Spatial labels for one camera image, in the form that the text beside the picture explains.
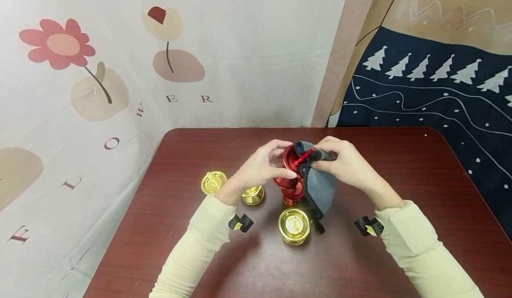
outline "person's right hand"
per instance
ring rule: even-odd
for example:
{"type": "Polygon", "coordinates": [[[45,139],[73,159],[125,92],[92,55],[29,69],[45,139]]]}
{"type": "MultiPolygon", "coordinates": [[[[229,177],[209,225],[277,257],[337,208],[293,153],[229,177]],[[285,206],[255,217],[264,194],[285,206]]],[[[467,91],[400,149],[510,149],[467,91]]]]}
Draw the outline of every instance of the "person's right hand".
{"type": "Polygon", "coordinates": [[[314,169],[327,171],[344,183],[363,190],[379,211],[405,206],[404,201],[393,187],[377,174],[377,171],[347,140],[327,136],[315,147],[326,152],[336,153],[337,157],[334,161],[314,162],[311,164],[314,169]]]}
{"type": "Polygon", "coordinates": [[[326,152],[336,153],[337,158],[334,161],[316,161],[311,164],[314,169],[327,171],[338,180],[362,190],[372,188],[373,184],[383,180],[354,145],[347,140],[327,136],[315,147],[326,152]]]}

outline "person's left hand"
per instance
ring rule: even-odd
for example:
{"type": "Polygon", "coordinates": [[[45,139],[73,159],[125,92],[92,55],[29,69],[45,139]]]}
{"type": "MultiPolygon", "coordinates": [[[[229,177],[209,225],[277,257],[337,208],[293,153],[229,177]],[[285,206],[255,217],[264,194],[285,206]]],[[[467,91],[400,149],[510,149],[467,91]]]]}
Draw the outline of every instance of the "person's left hand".
{"type": "Polygon", "coordinates": [[[293,179],[297,174],[282,168],[282,155],[289,141],[274,139],[259,147],[216,194],[227,205],[235,205],[243,192],[276,177],[293,179]]]}

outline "red yo-yo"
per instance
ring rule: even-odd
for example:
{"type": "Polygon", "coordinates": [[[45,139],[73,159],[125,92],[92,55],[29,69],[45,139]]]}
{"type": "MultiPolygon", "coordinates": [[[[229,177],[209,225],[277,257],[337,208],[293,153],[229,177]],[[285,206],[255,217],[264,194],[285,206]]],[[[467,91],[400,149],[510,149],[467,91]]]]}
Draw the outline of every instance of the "red yo-yo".
{"type": "Polygon", "coordinates": [[[274,183],[281,189],[283,202],[289,207],[297,207],[298,201],[304,197],[303,179],[299,171],[300,164],[315,152],[316,149],[307,150],[302,156],[298,156],[293,145],[286,147],[283,152],[283,164],[297,174],[297,178],[274,178],[274,183]]]}
{"type": "Polygon", "coordinates": [[[280,188],[283,194],[283,202],[289,207],[297,207],[299,200],[304,197],[302,180],[294,188],[280,188]]]}

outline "hand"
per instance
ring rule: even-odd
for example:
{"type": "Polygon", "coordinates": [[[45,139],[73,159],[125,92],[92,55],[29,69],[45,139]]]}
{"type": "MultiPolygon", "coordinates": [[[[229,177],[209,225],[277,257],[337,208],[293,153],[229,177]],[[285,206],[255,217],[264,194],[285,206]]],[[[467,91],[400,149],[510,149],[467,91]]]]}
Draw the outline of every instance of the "hand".
{"type": "Polygon", "coordinates": [[[363,190],[370,188],[374,181],[381,179],[377,171],[347,140],[327,136],[315,147],[336,153],[337,158],[334,161],[316,161],[311,165],[314,169],[327,171],[338,180],[363,190]]]}
{"type": "Polygon", "coordinates": [[[297,174],[283,168],[282,155],[289,141],[272,140],[259,147],[216,194],[227,205],[235,205],[244,191],[276,177],[293,179],[297,174]]]}
{"type": "Polygon", "coordinates": [[[373,201],[377,210],[405,206],[404,201],[387,181],[377,174],[377,171],[347,140],[327,136],[315,147],[336,153],[337,158],[334,161],[316,161],[311,164],[314,169],[327,171],[338,180],[363,190],[373,201]]]}

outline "beige sleeve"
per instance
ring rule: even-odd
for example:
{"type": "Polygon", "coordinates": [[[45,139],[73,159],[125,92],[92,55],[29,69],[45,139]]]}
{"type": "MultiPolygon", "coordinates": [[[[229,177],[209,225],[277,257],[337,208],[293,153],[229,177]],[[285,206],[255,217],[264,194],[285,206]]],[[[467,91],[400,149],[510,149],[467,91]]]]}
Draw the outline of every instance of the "beige sleeve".
{"type": "Polygon", "coordinates": [[[176,244],[149,298],[189,297],[221,245],[229,242],[235,208],[207,196],[176,244]]]}
{"type": "Polygon", "coordinates": [[[386,250],[423,298],[483,298],[455,258],[437,240],[430,221],[412,201],[375,211],[386,250]]]}

